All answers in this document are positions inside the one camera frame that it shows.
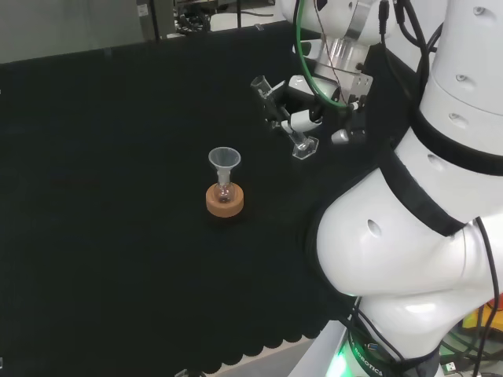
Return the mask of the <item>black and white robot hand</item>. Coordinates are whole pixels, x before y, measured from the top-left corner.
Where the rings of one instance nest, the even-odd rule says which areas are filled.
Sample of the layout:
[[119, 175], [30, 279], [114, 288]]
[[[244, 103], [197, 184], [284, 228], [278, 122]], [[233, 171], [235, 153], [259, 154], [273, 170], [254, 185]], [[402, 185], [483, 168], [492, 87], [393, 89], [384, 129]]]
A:
[[320, 95], [311, 91], [303, 76], [293, 75], [262, 92], [266, 121], [289, 134], [300, 134], [318, 128], [335, 116], [336, 131], [331, 136], [334, 145], [365, 143], [368, 93], [344, 93], [338, 84], [319, 78], [314, 82], [337, 105], [323, 102]]

